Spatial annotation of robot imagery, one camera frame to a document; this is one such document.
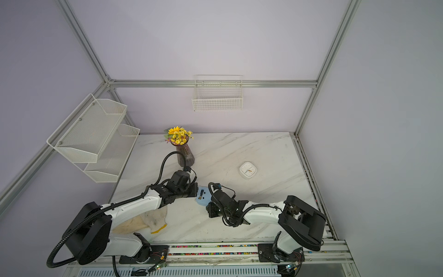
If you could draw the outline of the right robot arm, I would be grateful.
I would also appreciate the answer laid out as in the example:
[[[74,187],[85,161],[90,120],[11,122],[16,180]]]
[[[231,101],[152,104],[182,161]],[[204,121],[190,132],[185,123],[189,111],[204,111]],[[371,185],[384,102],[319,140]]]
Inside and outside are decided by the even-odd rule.
[[[255,223],[279,225],[283,231],[276,236],[277,250],[285,254],[300,247],[320,251],[326,216],[319,210],[293,195],[283,202],[269,204],[235,200],[224,192],[225,188],[219,183],[208,184],[210,218],[221,217],[226,226],[233,228]]]

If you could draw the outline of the blue alarm clock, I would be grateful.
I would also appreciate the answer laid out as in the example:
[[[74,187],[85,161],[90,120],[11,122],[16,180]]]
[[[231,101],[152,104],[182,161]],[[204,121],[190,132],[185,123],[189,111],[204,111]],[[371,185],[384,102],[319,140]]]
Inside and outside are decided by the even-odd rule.
[[[211,202],[212,195],[208,187],[198,187],[196,203],[200,206],[207,207]]]

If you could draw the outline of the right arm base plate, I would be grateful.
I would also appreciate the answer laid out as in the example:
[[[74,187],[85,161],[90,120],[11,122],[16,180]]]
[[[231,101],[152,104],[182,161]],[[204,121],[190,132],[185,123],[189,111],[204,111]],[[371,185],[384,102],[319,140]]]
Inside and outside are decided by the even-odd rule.
[[[258,259],[261,263],[287,263],[287,262],[304,262],[305,257],[303,248],[297,248],[288,254],[278,249],[273,244],[258,244]]]

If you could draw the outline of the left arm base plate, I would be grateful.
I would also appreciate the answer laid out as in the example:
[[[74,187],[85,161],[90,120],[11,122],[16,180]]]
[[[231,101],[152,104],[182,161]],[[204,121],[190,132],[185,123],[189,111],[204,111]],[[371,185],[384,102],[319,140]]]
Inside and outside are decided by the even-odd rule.
[[[168,252],[168,245],[151,245],[150,250],[147,248],[142,248],[140,254],[138,253],[135,257],[121,256],[119,259],[119,264],[157,264],[165,261]]]

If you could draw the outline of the black gold battery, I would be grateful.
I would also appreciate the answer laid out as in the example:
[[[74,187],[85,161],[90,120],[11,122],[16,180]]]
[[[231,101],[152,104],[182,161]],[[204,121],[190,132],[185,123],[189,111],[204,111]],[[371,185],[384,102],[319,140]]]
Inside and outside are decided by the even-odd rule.
[[[204,194],[205,194],[205,190],[202,189],[202,190],[200,191],[200,195],[199,195],[198,199],[199,199],[199,200],[203,199],[203,198],[204,198]]]

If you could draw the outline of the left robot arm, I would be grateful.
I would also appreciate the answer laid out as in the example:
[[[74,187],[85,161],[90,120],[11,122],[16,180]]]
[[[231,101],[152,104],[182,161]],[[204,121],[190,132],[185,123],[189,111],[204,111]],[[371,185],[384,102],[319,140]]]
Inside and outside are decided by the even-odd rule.
[[[197,195],[196,178],[186,166],[171,178],[146,187],[140,195],[118,203],[86,204],[62,236],[59,246],[73,255],[70,262],[85,265],[102,256],[123,256],[145,263],[153,256],[141,229],[160,230],[166,224],[167,205]]]

